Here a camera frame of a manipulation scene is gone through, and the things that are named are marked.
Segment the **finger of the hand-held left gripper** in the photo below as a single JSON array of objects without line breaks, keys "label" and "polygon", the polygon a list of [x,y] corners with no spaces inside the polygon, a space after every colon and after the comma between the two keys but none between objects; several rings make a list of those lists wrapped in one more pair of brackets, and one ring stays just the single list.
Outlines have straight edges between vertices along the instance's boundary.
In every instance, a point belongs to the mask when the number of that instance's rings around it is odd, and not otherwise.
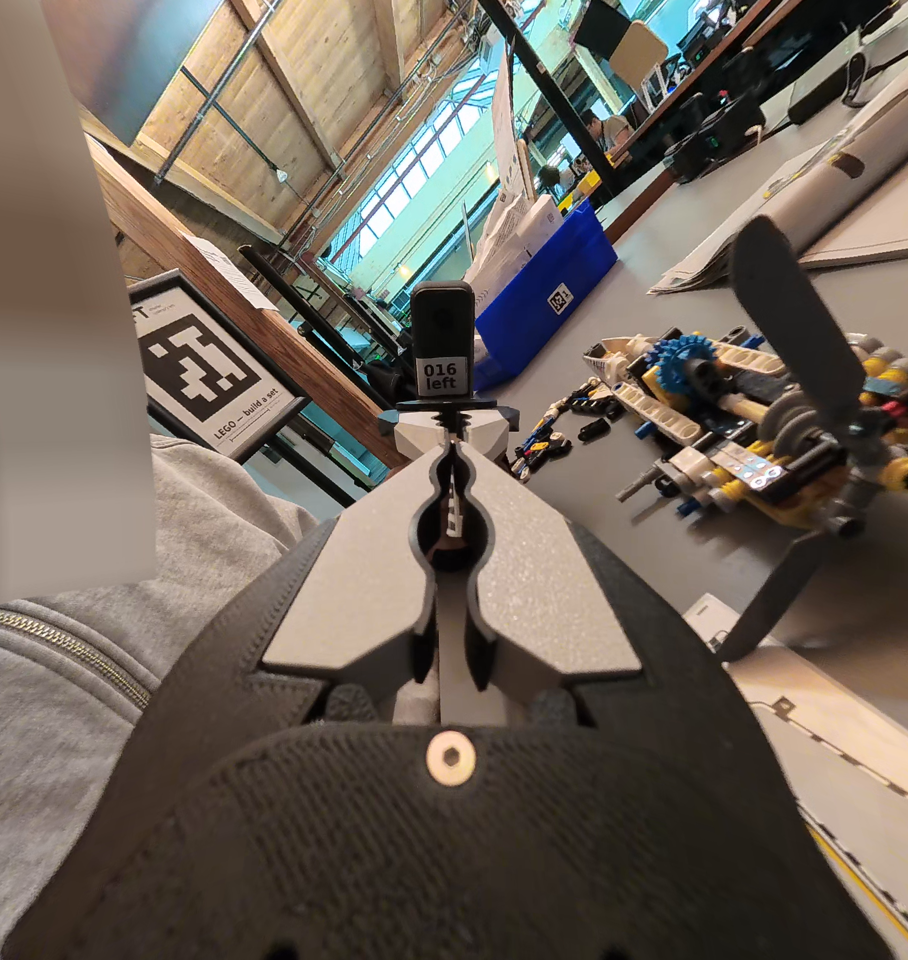
[{"label": "finger of the hand-held left gripper", "polygon": [[440,413],[399,413],[392,437],[407,463],[428,454],[434,457],[447,454],[450,448],[449,430]]},{"label": "finger of the hand-held left gripper", "polygon": [[508,469],[509,434],[515,430],[501,411],[462,411],[460,441],[503,470]]}]

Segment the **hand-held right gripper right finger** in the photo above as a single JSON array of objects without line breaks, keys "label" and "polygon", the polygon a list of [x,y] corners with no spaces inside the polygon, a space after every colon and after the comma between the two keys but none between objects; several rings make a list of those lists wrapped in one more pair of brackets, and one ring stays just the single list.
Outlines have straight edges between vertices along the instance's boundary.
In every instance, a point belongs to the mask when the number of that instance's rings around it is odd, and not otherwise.
[{"label": "hand-held right gripper right finger", "polygon": [[464,646],[478,689],[542,692],[640,675],[565,517],[464,441],[456,468],[471,557]]}]

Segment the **lego aircraft model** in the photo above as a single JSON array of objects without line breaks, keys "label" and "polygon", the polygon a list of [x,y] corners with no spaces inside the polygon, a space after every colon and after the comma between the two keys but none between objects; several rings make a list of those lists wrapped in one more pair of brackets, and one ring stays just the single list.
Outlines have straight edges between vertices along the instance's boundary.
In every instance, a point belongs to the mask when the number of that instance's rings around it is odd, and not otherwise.
[{"label": "lego aircraft model", "polygon": [[864,532],[881,494],[908,494],[908,357],[841,329],[770,218],[738,231],[729,261],[758,347],[743,327],[720,339],[671,328],[606,338],[582,357],[591,398],[667,444],[618,501],[655,486],[682,517],[747,505],[798,532],[716,642],[728,664],[760,645],[835,542]]}]

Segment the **pile of small lego pieces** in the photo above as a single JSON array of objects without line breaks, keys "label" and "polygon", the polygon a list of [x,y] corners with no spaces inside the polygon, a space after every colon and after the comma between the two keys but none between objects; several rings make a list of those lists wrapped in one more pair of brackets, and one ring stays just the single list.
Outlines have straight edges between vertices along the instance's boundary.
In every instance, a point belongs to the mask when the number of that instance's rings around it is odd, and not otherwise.
[{"label": "pile of small lego pieces", "polygon": [[571,453],[572,440],[557,429],[558,421],[567,414],[587,418],[587,422],[580,426],[577,440],[582,445],[588,445],[607,436],[623,410],[611,387],[600,378],[590,378],[555,401],[529,436],[515,448],[508,467],[514,479],[526,484],[544,464],[565,458]]}]

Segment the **blue plastic bin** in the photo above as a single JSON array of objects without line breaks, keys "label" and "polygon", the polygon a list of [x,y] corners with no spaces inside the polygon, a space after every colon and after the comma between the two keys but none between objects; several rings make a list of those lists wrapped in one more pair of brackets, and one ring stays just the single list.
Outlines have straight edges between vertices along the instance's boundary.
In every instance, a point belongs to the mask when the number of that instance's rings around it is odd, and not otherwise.
[{"label": "blue plastic bin", "polygon": [[485,355],[474,391],[516,378],[618,262],[590,203],[574,210],[475,322]]}]

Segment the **stack of white papers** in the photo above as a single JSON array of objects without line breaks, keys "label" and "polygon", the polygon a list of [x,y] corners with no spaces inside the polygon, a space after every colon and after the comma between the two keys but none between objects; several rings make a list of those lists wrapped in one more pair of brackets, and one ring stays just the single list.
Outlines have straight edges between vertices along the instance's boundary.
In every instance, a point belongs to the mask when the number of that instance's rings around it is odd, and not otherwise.
[{"label": "stack of white papers", "polygon": [[472,265],[463,278],[472,288],[478,315],[553,237],[561,223],[562,215],[550,194],[530,200],[525,193],[498,192]]}]

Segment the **white paper notice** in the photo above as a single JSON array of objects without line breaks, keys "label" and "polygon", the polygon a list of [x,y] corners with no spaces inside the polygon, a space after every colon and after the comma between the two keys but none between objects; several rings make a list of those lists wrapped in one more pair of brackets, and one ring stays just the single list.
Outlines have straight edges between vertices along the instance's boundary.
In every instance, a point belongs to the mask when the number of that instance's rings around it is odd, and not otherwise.
[{"label": "white paper notice", "polygon": [[194,234],[182,236],[194,246],[204,259],[217,271],[254,309],[276,312],[276,305],[236,266],[230,257],[212,242]]}]

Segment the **wooden railing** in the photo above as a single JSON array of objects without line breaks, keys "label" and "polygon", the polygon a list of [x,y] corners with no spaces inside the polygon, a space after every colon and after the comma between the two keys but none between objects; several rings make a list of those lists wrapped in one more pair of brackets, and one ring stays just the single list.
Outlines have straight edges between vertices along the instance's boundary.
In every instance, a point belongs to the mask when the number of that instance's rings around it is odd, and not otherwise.
[{"label": "wooden railing", "polygon": [[178,269],[258,348],[389,469],[407,461],[381,435],[381,408],[324,358],[275,310],[257,309],[190,242],[182,224],[151,196],[95,139],[88,150],[112,225],[167,270]]}]

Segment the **framed marker sign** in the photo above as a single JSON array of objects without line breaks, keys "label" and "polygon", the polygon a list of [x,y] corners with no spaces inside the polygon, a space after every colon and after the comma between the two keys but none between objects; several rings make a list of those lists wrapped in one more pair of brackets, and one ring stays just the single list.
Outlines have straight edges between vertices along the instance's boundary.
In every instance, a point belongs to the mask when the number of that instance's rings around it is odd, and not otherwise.
[{"label": "framed marker sign", "polygon": [[180,270],[128,287],[148,415],[244,463],[311,399]]}]

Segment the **person's grey hoodie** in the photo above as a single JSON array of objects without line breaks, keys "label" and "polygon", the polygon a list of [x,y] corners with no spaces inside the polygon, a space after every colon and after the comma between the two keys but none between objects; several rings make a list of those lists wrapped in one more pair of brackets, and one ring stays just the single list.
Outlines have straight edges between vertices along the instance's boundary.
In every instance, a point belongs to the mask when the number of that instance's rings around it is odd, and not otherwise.
[{"label": "person's grey hoodie", "polygon": [[0,604],[0,948],[174,662],[317,525],[220,454],[161,436],[150,445],[156,576]]}]

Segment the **sticker sheet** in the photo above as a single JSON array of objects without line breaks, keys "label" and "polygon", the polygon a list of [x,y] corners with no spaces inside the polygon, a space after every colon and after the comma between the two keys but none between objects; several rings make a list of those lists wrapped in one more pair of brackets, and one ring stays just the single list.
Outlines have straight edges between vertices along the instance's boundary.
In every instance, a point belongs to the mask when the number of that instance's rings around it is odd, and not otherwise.
[{"label": "sticker sheet", "polygon": [[908,731],[771,637],[725,667],[821,853],[908,958]]}]

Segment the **black monitor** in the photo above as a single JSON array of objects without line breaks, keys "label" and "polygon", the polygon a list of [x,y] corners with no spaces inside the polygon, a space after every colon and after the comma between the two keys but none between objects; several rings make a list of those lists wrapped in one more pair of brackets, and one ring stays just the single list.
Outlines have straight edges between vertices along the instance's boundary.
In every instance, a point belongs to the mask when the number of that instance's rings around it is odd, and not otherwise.
[{"label": "black monitor", "polygon": [[589,1],[585,3],[573,41],[595,57],[608,61],[631,23],[618,3]]}]

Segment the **long wooden desk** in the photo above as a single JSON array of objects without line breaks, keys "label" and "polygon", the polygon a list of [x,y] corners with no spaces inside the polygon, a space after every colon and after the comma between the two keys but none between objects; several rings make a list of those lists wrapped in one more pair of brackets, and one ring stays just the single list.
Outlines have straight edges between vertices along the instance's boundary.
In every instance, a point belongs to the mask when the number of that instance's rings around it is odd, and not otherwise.
[{"label": "long wooden desk", "polygon": [[725,37],[698,61],[652,115],[617,148],[613,161],[634,169],[657,163],[712,114],[745,93],[782,90],[841,40],[871,21],[884,22],[898,2],[755,2]]}]

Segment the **grey laptop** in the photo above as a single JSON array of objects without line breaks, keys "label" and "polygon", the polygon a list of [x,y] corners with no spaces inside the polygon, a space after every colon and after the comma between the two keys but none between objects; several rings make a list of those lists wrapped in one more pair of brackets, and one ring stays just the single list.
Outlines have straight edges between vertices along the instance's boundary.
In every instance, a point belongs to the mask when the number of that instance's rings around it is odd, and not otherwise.
[{"label": "grey laptop", "polygon": [[866,59],[866,78],[908,57],[908,2],[900,5],[888,23],[865,39],[861,52]]}]

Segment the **black steel post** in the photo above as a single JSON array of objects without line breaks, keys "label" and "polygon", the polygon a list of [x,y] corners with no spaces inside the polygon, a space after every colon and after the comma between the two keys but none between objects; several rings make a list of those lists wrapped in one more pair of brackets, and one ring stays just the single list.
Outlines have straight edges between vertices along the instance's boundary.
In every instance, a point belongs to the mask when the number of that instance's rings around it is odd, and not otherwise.
[{"label": "black steel post", "polygon": [[505,3],[501,1],[480,1],[479,5],[489,16],[492,25],[504,37],[512,52],[519,57],[520,63],[568,133],[576,140],[588,158],[593,172],[600,177],[602,184],[610,194],[614,195],[615,188],[618,185],[615,168],[594,140],[587,126],[581,121],[580,114],[573,108],[551,72],[532,48],[531,43],[524,36],[522,28],[515,22]]}]

